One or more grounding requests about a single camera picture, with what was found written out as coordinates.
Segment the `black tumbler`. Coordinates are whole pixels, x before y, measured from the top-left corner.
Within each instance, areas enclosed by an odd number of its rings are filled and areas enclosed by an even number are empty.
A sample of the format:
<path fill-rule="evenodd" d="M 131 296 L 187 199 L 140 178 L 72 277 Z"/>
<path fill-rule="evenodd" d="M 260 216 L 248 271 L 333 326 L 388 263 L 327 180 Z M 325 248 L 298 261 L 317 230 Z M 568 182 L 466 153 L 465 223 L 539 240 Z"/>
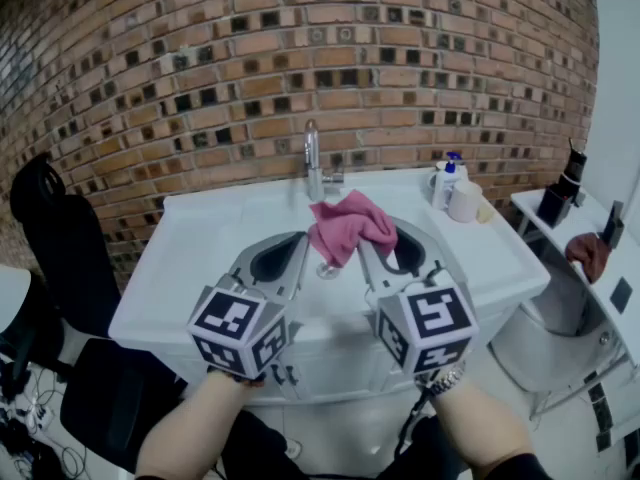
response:
<path fill-rule="evenodd" d="M 584 172 L 584 167 L 587 162 L 587 156 L 583 151 L 577 150 L 572 142 L 572 139 L 568 139 L 569 142 L 569 157 L 563 171 L 563 176 L 567 178 L 571 183 L 580 185 Z"/>

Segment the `white round table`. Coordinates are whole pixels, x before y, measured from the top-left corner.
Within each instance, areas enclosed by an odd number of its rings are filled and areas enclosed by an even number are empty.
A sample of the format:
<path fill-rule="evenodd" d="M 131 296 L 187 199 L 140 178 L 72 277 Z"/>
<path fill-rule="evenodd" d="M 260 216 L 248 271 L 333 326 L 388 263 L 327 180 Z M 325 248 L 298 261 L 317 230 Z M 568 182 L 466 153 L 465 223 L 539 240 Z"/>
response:
<path fill-rule="evenodd" d="M 30 284 L 29 270 L 0 264 L 0 333 L 4 332 L 18 315 Z"/>

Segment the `white shelf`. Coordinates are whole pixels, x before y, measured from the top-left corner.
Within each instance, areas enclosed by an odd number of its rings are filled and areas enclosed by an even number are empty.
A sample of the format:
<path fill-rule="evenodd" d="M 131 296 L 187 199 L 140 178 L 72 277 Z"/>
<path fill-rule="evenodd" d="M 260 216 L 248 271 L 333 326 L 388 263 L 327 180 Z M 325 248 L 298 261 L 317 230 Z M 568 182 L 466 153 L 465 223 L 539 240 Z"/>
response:
<path fill-rule="evenodd" d="M 537 216 L 542 198 L 540 190 L 512 195 L 512 203 L 523 215 L 519 236 L 542 264 L 549 261 L 578 276 L 610 322 L 619 344 L 617 351 L 587 376 L 557 391 L 529 392 L 534 396 L 530 417 L 557 413 L 568 402 L 584 397 L 598 425 L 597 447 L 604 450 L 640 429 L 640 244 L 624 232 L 602 276 L 591 284 L 581 264 L 566 259 L 565 248 L 577 235 L 602 231 L 607 211 L 594 198 L 586 197 L 581 206 L 571 208 L 560 224 L 550 228 Z M 610 301 L 621 277 L 633 288 L 623 314 Z"/>

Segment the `person's right forearm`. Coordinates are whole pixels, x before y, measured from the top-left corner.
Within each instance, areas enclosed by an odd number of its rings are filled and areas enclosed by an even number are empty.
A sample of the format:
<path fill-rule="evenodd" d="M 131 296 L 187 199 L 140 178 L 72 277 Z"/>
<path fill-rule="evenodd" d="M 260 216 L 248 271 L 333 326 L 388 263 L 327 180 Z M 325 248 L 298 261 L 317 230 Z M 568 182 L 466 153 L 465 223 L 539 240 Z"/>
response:
<path fill-rule="evenodd" d="M 466 464 L 470 456 L 516 450 L 534 453 L 522 420 L 508 405 L 464 376 L 454 388 L 431 398 L 431 405 L 453 448 Z"/>

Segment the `pink cloth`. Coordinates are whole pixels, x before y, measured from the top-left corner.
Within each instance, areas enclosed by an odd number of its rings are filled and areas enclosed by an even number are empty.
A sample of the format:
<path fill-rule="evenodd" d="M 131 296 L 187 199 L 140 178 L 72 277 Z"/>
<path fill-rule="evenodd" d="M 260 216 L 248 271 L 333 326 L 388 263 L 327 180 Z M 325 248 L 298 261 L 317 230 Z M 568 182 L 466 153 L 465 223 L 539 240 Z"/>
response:
<path fill-rule="evenodd" d="M 336 204 L 317 202 L 309 208 L 315 218 L 308 231 L 310 244 L 331 267 L 344 267 L 361 239 L 379 246 L 384 257 L 397 244 L 391 217 L 358 190 Z"/>

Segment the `black office chair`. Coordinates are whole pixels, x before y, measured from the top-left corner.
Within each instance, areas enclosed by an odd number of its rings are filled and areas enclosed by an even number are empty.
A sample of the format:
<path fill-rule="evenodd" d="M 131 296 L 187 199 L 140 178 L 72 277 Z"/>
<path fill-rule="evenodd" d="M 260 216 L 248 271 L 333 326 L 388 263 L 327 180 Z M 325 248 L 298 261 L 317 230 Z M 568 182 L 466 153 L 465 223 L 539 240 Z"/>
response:
<path fill-rule="evenodd" d="M 10 207 L 59 315 L 89 337 L 66 374 L 60 422 L 96 455 L 134 472 L 145 436 L 186 384 L 153 354 L 110 339 L 121 295 L 99 220 L 84 197 L 67 193 L 47 154 L 17 173 Z"/>

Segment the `silver wristwatch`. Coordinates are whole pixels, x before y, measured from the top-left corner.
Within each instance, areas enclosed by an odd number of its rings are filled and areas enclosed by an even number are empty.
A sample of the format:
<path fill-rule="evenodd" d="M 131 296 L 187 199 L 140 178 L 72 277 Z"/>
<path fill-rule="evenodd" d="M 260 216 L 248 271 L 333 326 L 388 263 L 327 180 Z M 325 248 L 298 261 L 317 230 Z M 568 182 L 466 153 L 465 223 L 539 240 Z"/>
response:
<path fill-rule="evenodd" d="M 438 397 L 454 388 L 463 378 L 466 362 L 460 361 L 445 372 L 438 373 L 428 384 L 427 390 L 431 398 Z"/>

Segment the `person's left forearm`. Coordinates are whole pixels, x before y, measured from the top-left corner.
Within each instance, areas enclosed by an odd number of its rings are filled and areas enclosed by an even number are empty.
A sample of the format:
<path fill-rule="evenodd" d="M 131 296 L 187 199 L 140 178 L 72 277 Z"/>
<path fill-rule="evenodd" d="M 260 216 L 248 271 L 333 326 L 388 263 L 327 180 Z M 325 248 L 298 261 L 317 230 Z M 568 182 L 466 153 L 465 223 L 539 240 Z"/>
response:
<path fill-rule="evenodd" d="M 265 466 L 250 457 L 246 437 L 230 440 L 234 422 L 264 378 L 236 380 L 216 371 L 145 437 L 135 480 L 204 480 L 219 460 L 229 480 L 258 480 Z"/>

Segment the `white plastic cup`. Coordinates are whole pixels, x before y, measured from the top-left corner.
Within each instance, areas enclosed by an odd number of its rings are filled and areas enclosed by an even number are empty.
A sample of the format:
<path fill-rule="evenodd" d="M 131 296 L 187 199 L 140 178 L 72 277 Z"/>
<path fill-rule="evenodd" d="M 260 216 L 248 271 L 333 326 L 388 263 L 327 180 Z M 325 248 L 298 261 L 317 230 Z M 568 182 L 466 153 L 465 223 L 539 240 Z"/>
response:
<path fill-rule="evenodd" d="M 451 219 L 470 223 L 477 217 L 482 202 L 482 188 L 469 180 L 459 180 L 452 188 L 447 212 Z"/>

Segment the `white toilet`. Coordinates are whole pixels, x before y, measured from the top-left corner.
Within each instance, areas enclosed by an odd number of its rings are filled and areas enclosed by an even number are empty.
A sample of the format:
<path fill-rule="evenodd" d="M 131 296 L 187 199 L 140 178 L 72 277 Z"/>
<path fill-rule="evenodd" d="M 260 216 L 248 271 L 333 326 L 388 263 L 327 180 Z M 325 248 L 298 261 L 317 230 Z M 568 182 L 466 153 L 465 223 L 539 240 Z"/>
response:
<path fill-rule="evenodd" d="M 568 268 L 543 263 L 550 282 L 524 301 L 491 341 L 501 367 L 528 392 L 560 390 L 596 370 L 618 338 L 583 282 Z"/>

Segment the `grey upright device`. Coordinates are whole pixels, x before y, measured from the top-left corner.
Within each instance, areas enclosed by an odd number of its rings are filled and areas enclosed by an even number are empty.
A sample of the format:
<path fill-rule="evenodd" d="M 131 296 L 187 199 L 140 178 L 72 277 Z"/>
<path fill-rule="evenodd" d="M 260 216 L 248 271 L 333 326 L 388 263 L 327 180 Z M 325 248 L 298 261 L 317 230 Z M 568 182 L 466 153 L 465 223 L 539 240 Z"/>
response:
<path fill-rule="evenodd" d="M 602 241 L 610 250 L 617 247 L 625 228 L 624 222 L 621 218 L 623 207 L 624 203 L 622 201 L 613 201 L 607 223 L 604 231 L 601 233 Z"/>

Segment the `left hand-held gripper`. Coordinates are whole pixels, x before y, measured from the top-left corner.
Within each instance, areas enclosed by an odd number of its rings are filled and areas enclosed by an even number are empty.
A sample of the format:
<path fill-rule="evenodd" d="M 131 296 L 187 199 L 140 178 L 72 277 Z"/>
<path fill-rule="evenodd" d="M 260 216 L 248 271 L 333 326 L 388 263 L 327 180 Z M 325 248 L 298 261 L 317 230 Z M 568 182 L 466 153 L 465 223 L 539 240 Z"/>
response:
<path fill-rule="evenodd" d="M 194 310 L 188 331 L 203 360 L 256 380 L 291 344 L 289 306 L 309 253 L 303 231 L 273 235 L 244 249 Z"/>

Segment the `black right sleeve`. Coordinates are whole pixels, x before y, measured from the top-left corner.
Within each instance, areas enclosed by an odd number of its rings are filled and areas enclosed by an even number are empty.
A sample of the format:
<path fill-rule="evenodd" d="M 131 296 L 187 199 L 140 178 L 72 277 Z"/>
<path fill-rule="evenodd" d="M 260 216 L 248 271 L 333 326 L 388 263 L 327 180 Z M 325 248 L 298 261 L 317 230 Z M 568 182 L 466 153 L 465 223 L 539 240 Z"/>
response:
<path fill-rule="evenodd" d="M 467 464 L 474 480 L 553 480 L 535 454 L 520 450 L 470 456 Z"/>

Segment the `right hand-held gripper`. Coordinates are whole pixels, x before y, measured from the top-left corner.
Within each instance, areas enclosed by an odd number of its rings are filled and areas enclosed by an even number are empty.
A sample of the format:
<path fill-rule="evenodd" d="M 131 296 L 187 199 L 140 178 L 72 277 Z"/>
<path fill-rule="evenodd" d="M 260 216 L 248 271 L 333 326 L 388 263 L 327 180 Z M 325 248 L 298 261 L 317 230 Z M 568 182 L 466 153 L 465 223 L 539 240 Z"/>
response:
<path fill-rule="evenodd" d="M 396 266 L 377 245 L 360 240 L 357 252 L 372 310 L 373 334 L 406 376 L 420 376 L 459 362 L 477 341 L 467 278 L 444 263 L 438 242 L 410 222 L 393 217 Z"/>

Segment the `chrome faucet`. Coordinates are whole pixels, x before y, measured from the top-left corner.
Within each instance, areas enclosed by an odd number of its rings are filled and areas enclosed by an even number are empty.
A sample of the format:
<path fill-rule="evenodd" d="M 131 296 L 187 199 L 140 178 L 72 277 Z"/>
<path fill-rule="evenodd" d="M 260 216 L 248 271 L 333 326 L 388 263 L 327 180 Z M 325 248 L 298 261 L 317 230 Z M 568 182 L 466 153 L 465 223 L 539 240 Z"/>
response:
<path fill-rule="evenodd" d="M 307 171 L 307 192 L 314 203 L 325 200 L 325 187 L 338 186 L 344 183 L 342 171 L 325 175 L 320 165 L 319 132 L 313 119 L 308 120 L 304 127 L 304 153 Z"/>

